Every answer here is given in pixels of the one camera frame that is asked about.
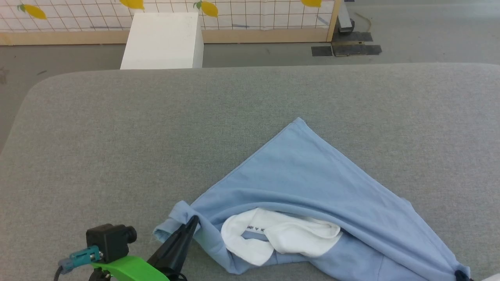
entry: white block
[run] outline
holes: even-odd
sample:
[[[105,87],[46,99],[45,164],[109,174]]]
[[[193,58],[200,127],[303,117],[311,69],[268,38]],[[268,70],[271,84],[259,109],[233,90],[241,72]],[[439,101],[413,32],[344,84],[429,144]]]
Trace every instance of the white block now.
[[[201,68],[203,46],[196,12],[136,13],[120,69]]]

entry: gray fabric surface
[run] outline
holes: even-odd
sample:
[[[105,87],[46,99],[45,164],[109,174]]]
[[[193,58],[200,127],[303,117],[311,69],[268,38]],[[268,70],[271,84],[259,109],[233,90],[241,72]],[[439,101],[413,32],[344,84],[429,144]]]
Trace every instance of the gray fabric surface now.
[[[500,67],[385,64],[112,70],[49,78],[0,155],[0,280],[51,280],[85,230],[132,225],[131,254],[286,124],[408,199],[481,280],[500,272]],[[62,281],[87,280],[88,266]],[[285,264],[226,273],[197,245],[189,281],[331,280]]]

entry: blue fabric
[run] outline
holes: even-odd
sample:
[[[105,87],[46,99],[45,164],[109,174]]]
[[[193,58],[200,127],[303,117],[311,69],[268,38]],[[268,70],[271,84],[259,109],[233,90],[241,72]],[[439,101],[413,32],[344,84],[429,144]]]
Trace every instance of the blue fabric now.
[[[154,230],[160,241],[194,215],[194,239],[222,267],[242,274],[254,267],[231,255],[220,230],[232,215],[261,207],[313,217],[344,235],[320,257],[280,254],[267,265],[308,261],[340,280],[454,281],[470,276],[405,199],[371,178],[297,118],[193,204],[181,201]]]

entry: black drawstring tip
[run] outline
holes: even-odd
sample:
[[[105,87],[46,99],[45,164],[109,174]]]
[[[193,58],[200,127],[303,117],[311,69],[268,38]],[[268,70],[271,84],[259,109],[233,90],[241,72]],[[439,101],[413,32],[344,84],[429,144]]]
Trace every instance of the black drawstring tip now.
[[[455,271],[456,281],[474,281],[470,279],[462,270]]]

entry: wooden frame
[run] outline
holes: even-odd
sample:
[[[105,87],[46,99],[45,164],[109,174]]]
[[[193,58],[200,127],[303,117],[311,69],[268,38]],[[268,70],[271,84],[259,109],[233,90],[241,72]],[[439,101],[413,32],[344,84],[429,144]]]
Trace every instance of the wooden frame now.
[[[335,1],[328,29],[203,30],[203,42],[206,44],[331,42],[341,3],[340,0]],[[126,30],[0,33],[0,46],[126,44],[128,36],[129,32]]]

